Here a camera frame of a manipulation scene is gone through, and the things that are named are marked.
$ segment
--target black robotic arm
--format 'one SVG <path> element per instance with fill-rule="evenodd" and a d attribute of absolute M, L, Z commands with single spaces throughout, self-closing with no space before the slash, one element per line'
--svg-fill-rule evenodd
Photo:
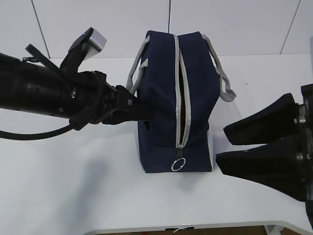
<path fill-rule="evenodd" d="M 33 57 L 23 60 L 0 53 L 0 108 L 68 118 L 69 125 L 40 134 L 0 131 L 0 138 L 39 140 L 81 130 L 88 123 L 116 125 L 131 120 L 149 120 L 153 110 L 123 86 L 111 86 L 99 71 L 78 72 L 78 67 L 99 53 L 106 39 L 89 28 L 70 47 L 60 68 L 31 44 Z M 43 66 L 30 62 L 40 62 Z"/>

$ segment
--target metal ring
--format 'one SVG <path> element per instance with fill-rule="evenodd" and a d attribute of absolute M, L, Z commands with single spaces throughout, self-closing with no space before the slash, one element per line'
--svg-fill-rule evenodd
<path fill-rule="evenodd" d="M 174 169 L 175 164 L 178 163 L 180 160 L 182 160 L 182 164 L 180 165 L 180 167 L 178 169 Z M 184 167 L 185 164 L 186 164 L 186 159 L 185 158 L 179 158 L 173 162 L 173 164 L 171 166 L 171 170 L 172 171 L 179 171 L 180 169 L 182 169 Z"/>

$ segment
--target gray zipper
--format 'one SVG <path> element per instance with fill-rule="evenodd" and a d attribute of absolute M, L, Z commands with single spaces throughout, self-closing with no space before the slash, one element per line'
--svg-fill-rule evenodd
<path fill-rule="evenodd" d="M 175 90 L 176 90 L 176 148 L 178 149 L 178 158 L 182 158 L 182 150 L 186 146 L 191 126 L 191 105 L 190 105 L 190 95 L 189 95 L 189 86 L 187 79 L 187 72 L 185 63 L 182 57 L 182 53 L 179 49 L 178 37 L 174 35 L 175 39 Z M 181 67 L 182 82 L 184 89 L 184 101 L 185 101 L 185 110 L 181 108 L 181 93 L 179 89 L 179 65 Z M 185 128 L 181 129 L 181 113 L 185 112 Z M 180 135 L 183 131 L 183 138 L 180 142 Z"/>

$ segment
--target navy blue bag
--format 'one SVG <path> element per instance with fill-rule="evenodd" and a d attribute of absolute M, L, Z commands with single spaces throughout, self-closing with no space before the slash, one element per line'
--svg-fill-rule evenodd
<path fill-rule="evenodd" d="M 208 119 L 219 96 L 231 102 L 236 95 L 205 35 L 148 31 L 126 88 L 156 112 L 153 120 L 138 122 L 140 160 L 147 173 L 212 171 Z"/>

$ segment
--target metal bolt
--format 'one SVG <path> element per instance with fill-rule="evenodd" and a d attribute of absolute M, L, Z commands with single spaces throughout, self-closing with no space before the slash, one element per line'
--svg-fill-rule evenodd
<path fill-rule="evenodd" d="M 302 153 L 297 153 L 296 157 L 297 157 L 298 161 L 302 161 L 303 160 L 303 154 Z"/>
<path fill-rule="evenodd" d="M 75 98 L 75 96 L 76 96 L 76 91 L 75 91 L 75 89 L 71 92 L 71 94 L 70 94 L 70 97 L 71 98 Z"/>
<path fill-rule="evenodd" d="M 299 122 L 301 123 L 301 124 L 303 124 L 303 123 L 305 123 L 305 118 L 303 117 L 301 117 L 301 118 L 299 118 Z"/>

